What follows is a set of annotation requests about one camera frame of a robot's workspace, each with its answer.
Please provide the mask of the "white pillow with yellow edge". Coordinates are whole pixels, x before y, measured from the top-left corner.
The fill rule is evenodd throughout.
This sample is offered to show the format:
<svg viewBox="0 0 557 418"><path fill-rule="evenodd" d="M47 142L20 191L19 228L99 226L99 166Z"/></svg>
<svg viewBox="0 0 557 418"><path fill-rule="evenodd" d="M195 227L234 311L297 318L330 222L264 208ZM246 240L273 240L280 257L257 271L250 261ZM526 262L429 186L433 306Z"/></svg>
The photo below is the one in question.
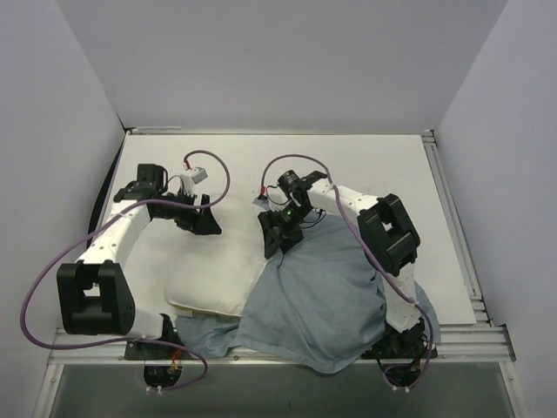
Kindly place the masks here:
<svg viewBox="0 0 557 418"><path fill-rule="evenodd" d="M241 317L267 264L258 215L268 209L265 201L235 195L214 206L222 233L186 241L169 268L165 301L184 311Z"/></svg>

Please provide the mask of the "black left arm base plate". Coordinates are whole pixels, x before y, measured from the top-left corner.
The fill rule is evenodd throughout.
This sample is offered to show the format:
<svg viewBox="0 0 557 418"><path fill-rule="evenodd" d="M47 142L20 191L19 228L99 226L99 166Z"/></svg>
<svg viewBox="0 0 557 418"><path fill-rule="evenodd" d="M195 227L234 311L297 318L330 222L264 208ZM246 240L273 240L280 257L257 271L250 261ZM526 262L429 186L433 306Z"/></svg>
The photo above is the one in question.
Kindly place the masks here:
<svg viewBox="0 0 557 418"><path fill-rule="evenodd" d="M158 340L158 343L153 340L144 342L140 339L132 339L126 343L124 358L127 361L166 361L170 360L182 346L182 341L176 336Z"/></svg>

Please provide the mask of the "blue-grey fabric pillowcase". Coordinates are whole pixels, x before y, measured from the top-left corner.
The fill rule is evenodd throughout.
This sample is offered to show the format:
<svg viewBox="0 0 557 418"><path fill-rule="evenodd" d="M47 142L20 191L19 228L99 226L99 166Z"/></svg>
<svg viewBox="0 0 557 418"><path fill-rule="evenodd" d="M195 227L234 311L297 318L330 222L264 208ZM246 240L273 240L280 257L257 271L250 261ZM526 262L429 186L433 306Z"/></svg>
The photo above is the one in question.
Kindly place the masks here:
<svg viewBox="0 0 557 418"><path fill-rule="evenodd" d="M240 318L180 316L181 341L205 358L235 347L335 374L374 345L385 357L413 356L386 324L381 275L342 218L328 215L261 273Z"/></svg>

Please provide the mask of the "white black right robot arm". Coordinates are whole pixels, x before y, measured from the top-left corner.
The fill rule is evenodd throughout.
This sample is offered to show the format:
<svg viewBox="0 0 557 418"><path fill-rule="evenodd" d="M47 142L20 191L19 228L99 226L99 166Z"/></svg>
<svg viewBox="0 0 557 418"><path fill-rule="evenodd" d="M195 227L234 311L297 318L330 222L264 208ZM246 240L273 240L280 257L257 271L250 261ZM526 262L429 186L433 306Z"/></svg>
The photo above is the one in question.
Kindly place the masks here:
<svg viewBox="0 0 557 418"><path fill-rule="evenodd" d="M426 346L426 321L418 309L414 267L419 235L394 194L375 197L334 185L319 171L299 177L290 170L278 179L284 204L270 204L258 215L264 256L287 253L304 238L302 222L313 210L340 216L370 264L383 275L386 297L386 335L373 350L387 359L410 357Z"/></svg>

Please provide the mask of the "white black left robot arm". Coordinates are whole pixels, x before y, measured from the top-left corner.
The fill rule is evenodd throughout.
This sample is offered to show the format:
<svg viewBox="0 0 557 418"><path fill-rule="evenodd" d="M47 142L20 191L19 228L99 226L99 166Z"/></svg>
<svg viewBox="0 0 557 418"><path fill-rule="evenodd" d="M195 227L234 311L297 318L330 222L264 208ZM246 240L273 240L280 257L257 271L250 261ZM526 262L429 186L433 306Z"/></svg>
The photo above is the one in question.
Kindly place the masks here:
<svg viewBox="0 0 557 418"><path fill-rule="evenodd" d="M207 178L205 169L186 166L177 192L168 190L161 165L140 164L137 176L118 190L104 230L74 263L57 269L57 290L64 330L68 334L118 335L145 339L145 348L165 358L176 347L167 331L170 319L139 307L124 276L124 267L141 232L153 219L170 219L195 235L219 235L211 198L194 188Z"/></svg>

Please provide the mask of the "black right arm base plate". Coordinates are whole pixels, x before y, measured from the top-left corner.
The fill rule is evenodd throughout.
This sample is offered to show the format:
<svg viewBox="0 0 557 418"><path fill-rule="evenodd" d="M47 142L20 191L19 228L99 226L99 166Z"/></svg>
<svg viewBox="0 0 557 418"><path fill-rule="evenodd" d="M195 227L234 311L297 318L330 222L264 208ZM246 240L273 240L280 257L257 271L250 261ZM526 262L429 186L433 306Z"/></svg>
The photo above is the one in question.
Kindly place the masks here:
<svg viewBox="0 0 557 418"><path fill-rule="evenodd" d="M384 335L365 351L362 359L366 360L397 360L424 359L429 344L426 324L423 319L412 328L399 333L386 324Z"/></svg>

